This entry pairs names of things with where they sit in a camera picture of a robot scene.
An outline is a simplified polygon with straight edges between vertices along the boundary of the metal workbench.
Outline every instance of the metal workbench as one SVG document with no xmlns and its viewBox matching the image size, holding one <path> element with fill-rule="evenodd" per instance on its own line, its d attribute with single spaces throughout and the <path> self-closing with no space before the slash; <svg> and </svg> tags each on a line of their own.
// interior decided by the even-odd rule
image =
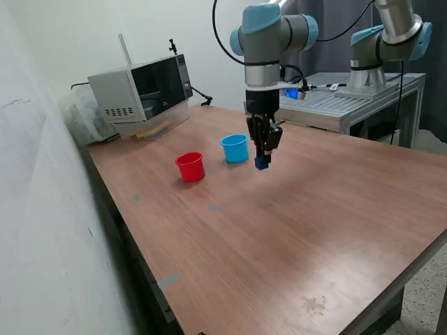
<svg viewBox="0 0 447 335">
<path fill-rule="evenodd" d="M 310 91 L 304 100 L 281 96 L 276 117 L 349 135 L 352 126 L 397 102 L 400 74 L 387 73 L 386 79 L 390 84 L 397 84 L 387 94 L 374 100 L 337 97 L 335 92 L 329 89 Z M 307 78 L 308 83 L 314 85 L 347 83 L 348 80 L 349 73 L 316 73 Z M 411 148 L 418 139 L 424 85 L 423 73 L 409 73 L 404 76 L 400 110 L 401 147 Z"/>
</svg>

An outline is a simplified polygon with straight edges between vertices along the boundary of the curtain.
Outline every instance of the curtain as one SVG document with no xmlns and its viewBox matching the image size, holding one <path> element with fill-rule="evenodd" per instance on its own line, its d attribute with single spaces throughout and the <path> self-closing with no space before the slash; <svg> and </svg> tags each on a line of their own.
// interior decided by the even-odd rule
<svg viewBox="0 0 447 335">
<path fill-rule="evenodd" d="M 369 0 L 298 0 L 298 12 L 315 17 L 320 28 L 318 38 L 330 38 L 347 28 Z M 447 103 L 444 100 L 447 82 L 447 1 L 413 0 L 414 12 L 424 22 L 433 23 L 433 34 L 425 56 L 418 61 L 405 63 L 407 73 L 427 73 L 420 128 L 431 131 L 441 141 L 447 142 Z M 310 50 L 287 54 L 281 61 L 301 67 L 305 75 L 317 72 L 349 72 L 350 40 L 354 32 L 380 24 L 374 6 L 344 36 L 330 42 L 317 43 Z M 399 72 L 399 64 L 385 64 L 386 72 Z"/>
</svg>

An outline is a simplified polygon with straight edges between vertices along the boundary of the plastic cup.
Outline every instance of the plastic cup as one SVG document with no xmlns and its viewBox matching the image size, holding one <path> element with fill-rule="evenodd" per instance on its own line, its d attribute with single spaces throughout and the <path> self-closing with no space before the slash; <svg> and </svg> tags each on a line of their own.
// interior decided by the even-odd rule
<svg viewBox="0 0 447 335">
<path fill-rule="evenodd" d="M 247 139 L 245 134 L 233 134 L 222 139 L 221 144 L 228 163 L 241 163 L 249 158 Z"/>
<path fill-rule="evenodd" d="M 179 167 L 182 178 L 186 183 L 199 181 L 205 176 L 202 158 L 202 153 L 192 151 L 179 156 L 175 160 L 175 164 Z"/>
</svg>

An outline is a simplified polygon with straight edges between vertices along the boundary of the floor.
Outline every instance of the floor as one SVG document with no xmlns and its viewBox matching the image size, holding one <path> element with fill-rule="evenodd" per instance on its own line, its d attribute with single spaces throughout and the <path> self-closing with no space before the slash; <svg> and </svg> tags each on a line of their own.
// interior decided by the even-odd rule
<svg viewBox="0 0 447 335">
<path fill-rule="evenodd" d="M 394 139 L 398 143 L 398 134 Z M 431 132 L 420 131 L 417 149 L 447 155 L 447 144 Z M 447 245 L 406 285 L 401 320 L 386 335 L 432 335 L 447 284 Z"/>
</svg>

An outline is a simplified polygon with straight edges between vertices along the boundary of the blue cup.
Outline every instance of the blue cup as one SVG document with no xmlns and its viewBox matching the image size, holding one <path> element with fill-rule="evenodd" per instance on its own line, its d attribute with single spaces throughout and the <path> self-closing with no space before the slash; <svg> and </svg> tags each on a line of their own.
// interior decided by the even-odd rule
<svg viewBox="0 0 447 335">
<path fill-rule="evenodd" d="M 249 158 L 247 135 L 234 134 L 224 137 L 221 141 L 228 163 L 241 163 Z"/>
</svg>

